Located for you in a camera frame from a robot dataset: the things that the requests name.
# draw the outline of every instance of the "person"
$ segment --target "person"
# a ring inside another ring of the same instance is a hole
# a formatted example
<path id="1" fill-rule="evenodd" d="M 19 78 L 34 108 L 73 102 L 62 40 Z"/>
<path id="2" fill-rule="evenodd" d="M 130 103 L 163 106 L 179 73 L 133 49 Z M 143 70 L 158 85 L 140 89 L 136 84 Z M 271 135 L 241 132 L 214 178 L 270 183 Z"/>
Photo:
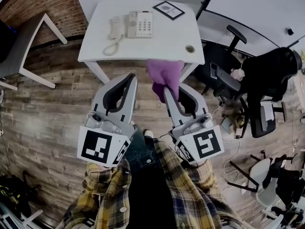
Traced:
<path id="1" fill-rule="evenodd" d="M 135 132 L 115 168 L 87 165 L 83 193 L 57 228 L 241 229 L 211 162 L 191 166 L 149 130 Z"/>

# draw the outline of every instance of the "office chair armrest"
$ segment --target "office chair armrest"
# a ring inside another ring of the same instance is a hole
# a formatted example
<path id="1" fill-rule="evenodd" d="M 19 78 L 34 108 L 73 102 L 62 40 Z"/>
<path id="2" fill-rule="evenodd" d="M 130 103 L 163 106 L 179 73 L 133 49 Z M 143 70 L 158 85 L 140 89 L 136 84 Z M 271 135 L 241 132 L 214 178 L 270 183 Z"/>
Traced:
<path id="1" fill-rule="evenodd" d="M 263 132 L 267 131 L 265 108 L 263 106 L 261 106 L 261 126 L 262 126 Z"/>
<path id="2" fill-rule="evenodd" d="M 226 71 L 222 70 L 219 66 L 216 68 L 216 76 L 221 80 L 226 86 L 230 87 L 234 91 L 239 91 L 241 84 L 238 80 L 230 76 Z"/>
<path id="3" fill-rule="evenodd" d="M 247 39 L 242 35 L 237 29 L 235 29 L 232 25 L 227 26 L 227 30 L 231 32 L 234 36 L 241 40 L 244 44 L 247 44 Z"/>

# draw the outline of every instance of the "plaid shirt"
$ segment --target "plaid shirt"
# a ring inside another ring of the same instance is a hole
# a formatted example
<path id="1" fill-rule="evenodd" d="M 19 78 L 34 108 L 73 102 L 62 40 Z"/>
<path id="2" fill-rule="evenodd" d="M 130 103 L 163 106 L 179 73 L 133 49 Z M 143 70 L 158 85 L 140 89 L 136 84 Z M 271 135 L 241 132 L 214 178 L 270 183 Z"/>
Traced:
<path id="1" fill-rule="evenodd" d="M 234 225 L 232 228 L 243 228 L 240 218 L 220 193 L 209 160 L 198 168 L 183 168 L 166 143 L 155 140 L 154 146 L 172 195 L 177 228 L 219 229 L 224 220 Z M 124 157 L 116 168 L 89 163 L 83 182 L 85 190 L 68 208 L 57 228 L 72 229 L 86 218 L 94 218 L 98 229 L 126 228 L 131 181 L 130 167 Z"/>

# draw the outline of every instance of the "telephone handset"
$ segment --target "telephone handset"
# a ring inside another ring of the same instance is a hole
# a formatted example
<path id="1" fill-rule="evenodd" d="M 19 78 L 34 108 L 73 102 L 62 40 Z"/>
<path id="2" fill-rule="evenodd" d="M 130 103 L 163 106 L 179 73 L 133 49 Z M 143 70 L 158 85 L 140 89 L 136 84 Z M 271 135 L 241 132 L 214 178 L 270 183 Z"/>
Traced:
<path id="1" fill-rule="evenodd" d="M 108 35 L 109 40 L 114 40 L 114 43 L 110 44 L 109 46 L 105 47 L 103 50 L 103 54 L 106 56 L 113 56 L 119 50 L 119 43 L 124 38 L 124 34 L 121 34 L 121 20 L 119 16 L 115 16 L 110 20 L 111 31 Z M 108 52 L 110 48 L 114 47 L 112 52 Z"/>
<path id="2" fill-rule="evenodd" d="M 129 12 L 127 37 L 152 38 L 153 37 L 153 12 L 132 11 Z"/>

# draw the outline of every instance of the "sneaker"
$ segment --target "sneaker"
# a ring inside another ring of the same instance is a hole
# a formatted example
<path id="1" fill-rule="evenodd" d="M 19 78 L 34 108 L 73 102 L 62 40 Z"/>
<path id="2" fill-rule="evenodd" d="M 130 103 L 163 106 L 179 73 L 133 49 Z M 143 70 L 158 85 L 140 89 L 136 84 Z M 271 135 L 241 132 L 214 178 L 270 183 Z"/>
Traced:
<path id="1" fill-rule="evenodd" d="M 153 132 L 150 130 L 144 130 L 144 137 L 151 137 L 153 138 Z"/>

